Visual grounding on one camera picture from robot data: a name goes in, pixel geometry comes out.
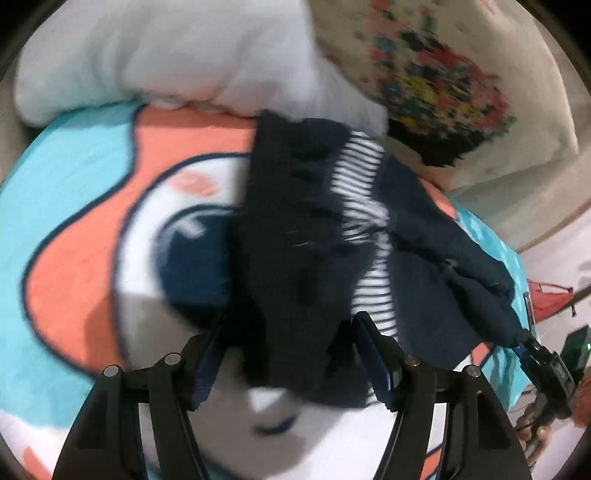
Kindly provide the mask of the person's right hand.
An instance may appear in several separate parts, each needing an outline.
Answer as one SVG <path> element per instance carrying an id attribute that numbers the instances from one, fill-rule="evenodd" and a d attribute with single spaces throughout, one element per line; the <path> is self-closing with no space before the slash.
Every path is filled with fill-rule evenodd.
<path id="1" fill-rule="evenodd" d="M 554 420 L 542 425 L 533 404 L 509 412 L 528 465 L 534 470 L 559 470 L 578 444 L 583 430 L 572 420 Z"/>

